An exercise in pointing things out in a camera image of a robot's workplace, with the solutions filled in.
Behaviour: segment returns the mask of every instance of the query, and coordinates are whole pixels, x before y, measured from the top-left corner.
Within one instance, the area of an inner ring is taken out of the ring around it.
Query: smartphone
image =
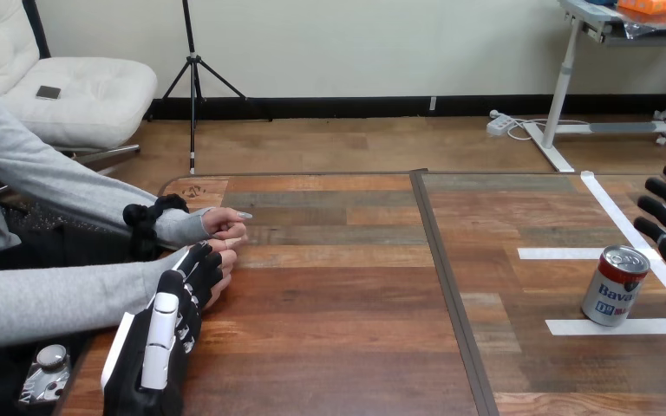
[[[42,85],[36,92],[36,98],[42,100],[57,100],[60,98],[60,92],[60,88],[47,87],[46,85]]]

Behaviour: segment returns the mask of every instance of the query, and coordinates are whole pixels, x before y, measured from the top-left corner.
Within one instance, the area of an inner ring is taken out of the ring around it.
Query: sleeve
[[[123,209],[152,205],[156,197],[116,179],[101,176],[43,143],[0,102],[0,181],[66,215],[107,230],[128,233]],[[201,221],[205,211],[167,210],[154,229],[168,247],[209,238]]]
[[[0,271],[0,346],[118,325],[186,249],[148,263]]]

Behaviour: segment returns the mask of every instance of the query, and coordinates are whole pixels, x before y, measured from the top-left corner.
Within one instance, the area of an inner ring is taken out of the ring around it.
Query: cable
[[[534,123],[538,126],[545,127],[545,123],[547,122],[547,119],[533,119],[533,120],[525,120],[525,119],[515,119],[512,117],[512,120],[516,121],[517,124],[515,124],[512,127],[509,127],[509,130],[506,131],[507,134],[509,134],[509,137],[515,140],[531,140],[532,137],[527,136],[527,137],[518,137],[512,134],[512,130],[515,128],[522,128],[524,129],[523,125],[526,123]],[[588,121],[582,121],[582,120],[559,120],[558,124],[590,124]]]

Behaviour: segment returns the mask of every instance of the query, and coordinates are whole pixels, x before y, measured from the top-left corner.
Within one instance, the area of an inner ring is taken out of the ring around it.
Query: power strip
[[[486,125],[486,132],[492,136],[503,136],[515,124],[517,124],[517,121],[515,121],[512,117],[506,114],[501,114],[495,120],[492,120],[489,124]]]

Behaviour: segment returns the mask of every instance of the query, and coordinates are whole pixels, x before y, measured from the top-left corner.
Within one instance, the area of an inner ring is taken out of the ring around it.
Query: wooden table
[[[598,177],[629,218],[645,177]],[[254,214],[205,317],[185,415],[666,415],[666,335],[556,336],[596,260],[520,247],[624,235],[579,176],[366,174],[178,179],[191,209]],[[632,317],[666,317],[650,275]],[[100,415],[113,334],[62,407]]]
[[[185,415],[476,414],[407,174],[180,179],[166,193],[254,215],[205,317]],[[62,414],[101,414],[112,340],[95,340]]]

